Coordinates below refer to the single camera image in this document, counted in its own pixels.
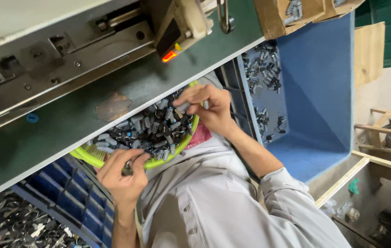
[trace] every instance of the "man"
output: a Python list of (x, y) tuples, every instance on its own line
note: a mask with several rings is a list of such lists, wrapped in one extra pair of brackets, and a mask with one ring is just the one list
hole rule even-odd
[[(198, 104), (204, 100), (209, 100), (209, 110)], [(226, 90), (199, 85), (186, 89), (173, 104), (186, 101), (192, 104), (188, 113), (199, 115), (213, 138), (146, 172), (149, 155), (143, 150), (117, 150), (99, 171), (115, 201), (113, 247), (139, 246), (136, 205), (145, 247), (350, 247), (330, 218), (316, 209), (308, 187), (237, 127)], [(244, 165), (221, 136), (261, 178), (269, 214), (255, 200)], [(133, 175), (122, 176), (130, 159)]]

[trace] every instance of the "white shirt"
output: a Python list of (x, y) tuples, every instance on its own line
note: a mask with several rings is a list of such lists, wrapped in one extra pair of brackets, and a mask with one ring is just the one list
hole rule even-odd
[(138, 202), (145, 247), (350, 247), (286, 168), (261, 180), (268, 214), (217, 135), (146, 174)]

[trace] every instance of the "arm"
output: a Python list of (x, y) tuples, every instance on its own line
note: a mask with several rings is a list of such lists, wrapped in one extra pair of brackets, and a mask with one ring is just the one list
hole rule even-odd
[[(116, 248), (140, 247), (134, 221), (134, 208), (148, 179), (143, 170), (150, 157), (142, 149), (116, 150), (98, 172), (98, 179), (114, 197), (116, 215), (114, 219), (112, 246)], [(132, 163), (133, 175), (123, 176), (122, 168), (128, 160)]]
[[(209, 110), (198, 104), (204, 100), (209, 100)], [(193, 104), (187, 112), (198, 114), (209, 130), (229, 140), (259, 178), (283, 167), (274, 155), (243, 132), (231, 118), (231, 98), (227, 90), (219, 90), (209, 84), (198, 85), (186, 89), (174, 105), (179, 106), (185, 101)]]
[[(208, 110), (198, 104), (204, 100), (209, 100)], [(237, 127), (231, 118), (228, 91), (211, 85), (191, 87), (174, 105), (185, 101), (193, 104), (188, 113), (198, 114), (211, 131), (228, 139), (261, 178), (265, 206), (271, 215), (293, 223), (311, 244), (350, 247), (336, 225), (316, 209), (308, 187), (292, 178), (281, 161)]]

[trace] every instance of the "shirt sleeve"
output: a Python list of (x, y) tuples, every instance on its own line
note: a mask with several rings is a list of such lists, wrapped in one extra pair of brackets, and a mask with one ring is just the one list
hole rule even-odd
[(293, 223), (317, 247), (350, 247), (335, 223), (314, 205), (309, 187), (292, 178), (286, 168), (261, 179), (269, 214)]

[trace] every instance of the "cardboard box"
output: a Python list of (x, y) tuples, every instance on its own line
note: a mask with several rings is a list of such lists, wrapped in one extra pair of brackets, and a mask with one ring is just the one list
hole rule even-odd
[(303, 0), (303, 18), (285, 26), (289, 3), (290, 0), (254, 0), (266, 40), (290, 34), (325, 14), (324, 0)]
[(319, 18), (315, 19), (314, 23), (324, 22), (328, 19), (338, 19), (346, 14), (349, 14), (352, 10), (358, 8), (365, 0), (347, 0), (340, 6), (335, 8), (334, 0), (324, 0), (326, 13)]

